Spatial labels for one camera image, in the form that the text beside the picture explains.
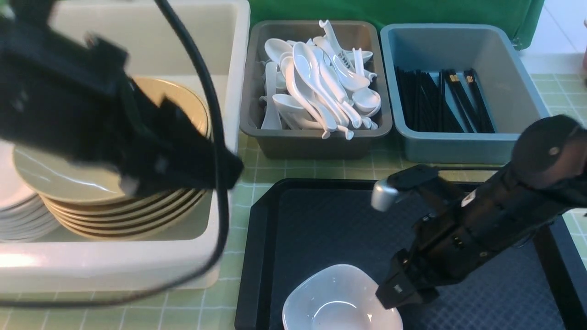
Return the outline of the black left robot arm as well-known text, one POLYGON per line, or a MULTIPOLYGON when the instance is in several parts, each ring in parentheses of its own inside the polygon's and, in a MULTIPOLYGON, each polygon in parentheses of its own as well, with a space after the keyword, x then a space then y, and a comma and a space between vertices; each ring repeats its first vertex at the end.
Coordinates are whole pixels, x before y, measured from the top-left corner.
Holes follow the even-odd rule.
POLYGON ((54 0, 11 0, 1 19, 1 138, 72 165, 136 180, 135 196, 176 188, 228 190, 243 161, 224 143, 222 112, 199 49, 168 1, 156 2, 204 88, 212 138, 177 103, 151 101, 125 72, 128 54, 53 30, 54 0))

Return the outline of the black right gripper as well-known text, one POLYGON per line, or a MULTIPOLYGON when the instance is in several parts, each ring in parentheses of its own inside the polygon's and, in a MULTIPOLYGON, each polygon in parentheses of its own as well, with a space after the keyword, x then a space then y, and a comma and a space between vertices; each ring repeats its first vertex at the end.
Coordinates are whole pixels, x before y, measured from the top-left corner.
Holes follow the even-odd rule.
POLYGON ((394 255, 375 295, 385 309, 427 304, 439 286, 466 279, 477 268, 570 208, 567 180, 536 188, 505 165, 470 193, 417 165, 390 176, 400 191, 432 209, 414 225, 410 249, 394 255))

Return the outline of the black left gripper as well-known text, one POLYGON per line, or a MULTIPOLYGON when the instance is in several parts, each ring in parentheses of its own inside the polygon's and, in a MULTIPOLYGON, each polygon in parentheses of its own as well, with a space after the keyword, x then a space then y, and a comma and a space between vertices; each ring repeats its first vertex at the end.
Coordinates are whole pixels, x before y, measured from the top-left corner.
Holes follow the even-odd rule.
POLYGON ((43 95, 56 105, 59 156, 75 165, 105 167, 120 175, 125 193, 227 188, 243 161, 214 143, 172 100, 152 102, 125 72, 126 50, 96 38, 79 44, 55 32, 40 38, 43 95))

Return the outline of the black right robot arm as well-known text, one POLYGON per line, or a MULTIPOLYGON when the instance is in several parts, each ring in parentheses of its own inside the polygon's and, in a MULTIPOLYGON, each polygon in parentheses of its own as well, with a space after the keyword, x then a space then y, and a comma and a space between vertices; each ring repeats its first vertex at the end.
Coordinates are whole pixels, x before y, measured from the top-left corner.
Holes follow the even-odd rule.
POLYGON ((586 129, 566 115, 540 119, 520 134, 509 163, 471 192, 416 165, 377 181, 373 209, 410 194, 432 212, 417 220, 410 249, 392 257, 376 290, 385 309, 424 304, 505 249, 571 209, 586 207, 586 129))

